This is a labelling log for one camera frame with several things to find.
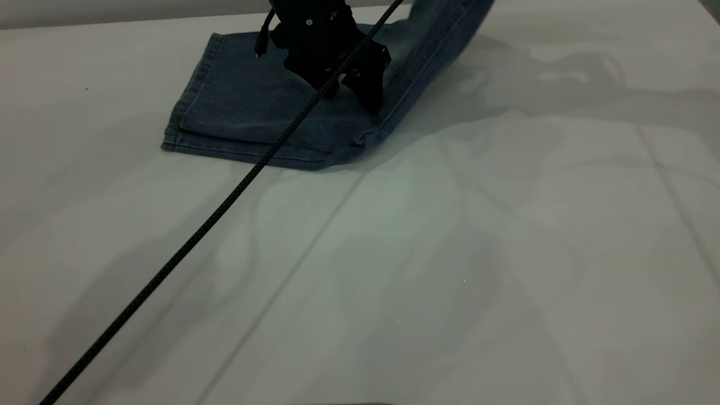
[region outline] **wall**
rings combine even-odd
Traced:
[[[390,0],[346,0],[377,6]],[[0,0],[0,29],[267,12],[267,0]]]

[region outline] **jeans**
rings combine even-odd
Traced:
[[[319,170],[378,146],[462,52],[491,5],[492,0],[417,0],[408,19],[385,25],[375,37],[392,56],[379,113],[370,115],[341,86],[269,164]],[[256,33],[212,35],[173,109],[163,150],[254,163],[305,106],[315,90],[283,67],[287,51],[270,44],[267,54],[256,58],[255,39]]]

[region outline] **seam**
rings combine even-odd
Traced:
[[[223,150],[220,150],[220,149],[200,148],[200,147],[198,147],[198,146],[176,145],[176,144],[174,144],[174,143],[173,143],[172,145],[174,145],[175,147],[178,147],[178,148],[194,149],[194,150],[196,150],[196,151],[206,151],[206,152],[214,152],[214,153],[218,153],[218,152],[219,152],[219,153],[227,153],[227,154],[230,154],[230,155],[251,156],[251,157],[254,157],[254,158],[260,158],[260,157],[261,157],[261,155],[255,155],[255,154],[252,154],[252,153],[229,152],[229,151],[223,151]],[[323,159],[323,160],[307,160],[307,159],[296,159],[296,158],[284,158],[284,157],[278,157],[278,156],[274,156],[273,159],[286,160],[286,161],[301,161],[301,162],[306,162],[306,163],[320,163],[320,162],[324,162],[324,161],[325,161],[325,159]]]
[[[180,116],[178,120],[178,135],[180,134],[180,128],[182,128],[183,120],[185,119],[185,116],[187,115],[188,111],[190,111],[193,106],[195,106],[195,103],[197,102],[197,98],[200,95],[200,92],[202,91],[202,87],[205,85],[205,80],[210,75],[210,72],[212,71],[212,67],[215,66],[215,61],[217,60],[217,56],[222,52],[222,48],[225,46],[225,36],[220,36],[220,44],[218,45],[215,52],[212,54],[212,60],[210,61],[210,64],[208,65],[205,73],[202,75],[202,79],[200,80],[200,83],[197,86],[197,90],[195,91],[195,94],[192,97],[192,101],[188,104],[187,108],[182,112],[182,115]]]
[[[450,29],[445,32],[445,35],[442,37],[440,42],[438,42],[438,45],[435,47],[433,52],[430,54],[429,58],[425,61],[422,68],[420,68],[420,72],[417,75],[415,75],[415,78],[413,78],[413,80],[410,82],[408,87],[402,93],[402,96],[400,96],[399,101],[397,103],[395,103],[395,106],[392,108],[392,110],[390,110],[390,112],[387,114],[385,119],[383,119],[383,121],[380,124],[378,124],[378,126],[375,129],[364,131],[361,134],[361,137],[362,137],[361,139],[364,139],[367,135],[376,133],[376,132],[380,131],[381,129],[383,129],[383,127],[387,124],[387,121],[389,121],[390,118],[392,118],[395,115],[395,112],[397,111],[397,109],[400,108],[400,105],[405,101],[405,99],[408,97],[408,94],[410,93],[410,91],[412,91],[413,88],[415,87],[415,85],[417,84],[422,73],[427,69],[428,64],[435,58],[438,51],[440,51],[440,48],[442,47],[442,45],[444,45],[445,42],[447,42],[448,37],[450,37],[450,34],[457,29],[458,24],[460,23],[461,20],[463,20],[467,16],[467,13],[469,12],[470,9],[471,9],[471,7],[466,8],[465,11],[462,12],[462,14],[460,14],[455,19],[455,21],[453,22]]]

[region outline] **denim fabric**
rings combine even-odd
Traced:
[[[378,146],[462,52],[491,5],[492,0],[417,0],[408,19],[385,25],[375,37],[393,59],[379,113],[367,113],[341,86],[334,99],[315,107],[270,165],[318,170]],[[255,39],[256,33],[212,35],[172,112],[164,150],[254,163],[307,104],[315,90],[283,67],[287,52],[271,44],[256,58]]]

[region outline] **white surface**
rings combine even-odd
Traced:
[[[388,0],[347,0],[351,6]],[[268,0],[0,0],[0,29],[267,13]]]
[[[159,144],[260,18],[0,32],[1,403],[248,171]],[[264,171],[62,403],[720,403],[719,50],[695,1],[501,1],[376,153]]]

